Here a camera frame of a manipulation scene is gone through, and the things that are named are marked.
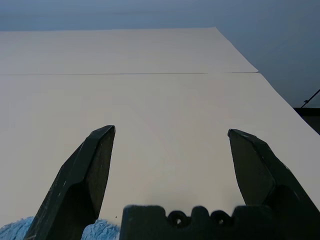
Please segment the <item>black cable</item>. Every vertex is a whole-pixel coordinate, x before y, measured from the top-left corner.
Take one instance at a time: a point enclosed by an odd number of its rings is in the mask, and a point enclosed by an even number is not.
[[[320,92],[320,89],[316,91],[316,93],[313,94],[312,97],[309,98],[309,100],[305,100],[301,108],[303,108],[306,104],[308,104],[311,101],[311,99],[313,99],[319,92]]]

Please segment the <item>blue towel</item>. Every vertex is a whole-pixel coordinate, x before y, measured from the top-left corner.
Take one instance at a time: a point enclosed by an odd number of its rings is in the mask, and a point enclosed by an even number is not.
[[[30,216],[3,226],[0,228],[0,240],[23,240],[33,219]],[[99,219],[84,229],[81,240],[116,240],[119,232],[118,226]]]

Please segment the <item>black object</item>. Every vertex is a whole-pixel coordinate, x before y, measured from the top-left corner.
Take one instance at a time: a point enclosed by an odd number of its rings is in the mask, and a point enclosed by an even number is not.
[[[287,239],[320,239],[320,212],[268,144],[240,130],[228,136],[245,204],[269,206]]]
[[[62,165],[25,240],[80,240],[99,217],[115,126],[93,131]]]
[[[306,104],[308,104],[318,93],[320,93],[320,89],[316,91],[316,93],[313,94],[312,97],[310,97],[308,100],[305,100],[301,108],[303,108]]]
[[[294,108],[300,117],[320,135],[320,108]]]
[[[98,218],[114,134],[114,126],[94,131],[67,160],[25,240],[79,240],[85,226]],[[220,210],[209,215],[197,206],[190,217],[181,211],[166,217],[160,206],[130,205],[123,210],[120,240],[319,239],[318,209],[269,146],[236,129],[230,129],[228,136],[236,179],[247,205],[236,207],[232,216]]]

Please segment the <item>screw hole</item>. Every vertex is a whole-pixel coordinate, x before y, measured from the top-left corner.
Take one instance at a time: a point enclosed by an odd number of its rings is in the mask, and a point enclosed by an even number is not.
[[[173,211],[168,216],[169,223],[174,228],[184,228],[189,225],[190,217],[187,217],[182,211]]]
[[[231,217],[226,214],[224,211],[214,211],[211,216],[211,220],[219,226],[230,226],[232,224]]]

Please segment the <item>white surface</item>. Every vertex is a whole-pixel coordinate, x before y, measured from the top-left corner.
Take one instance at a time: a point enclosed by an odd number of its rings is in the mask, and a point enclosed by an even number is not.
[[[214,27],[0,32],[3,74],[256,72]]]
[[[103,219],[119,224],[127,204],[231,214],[243,200],[229,128],[265,140],[320,207],[320,136],[259,73],[2,76],[0,93],[0,225],[36,214],[63,162],[109,124]]]

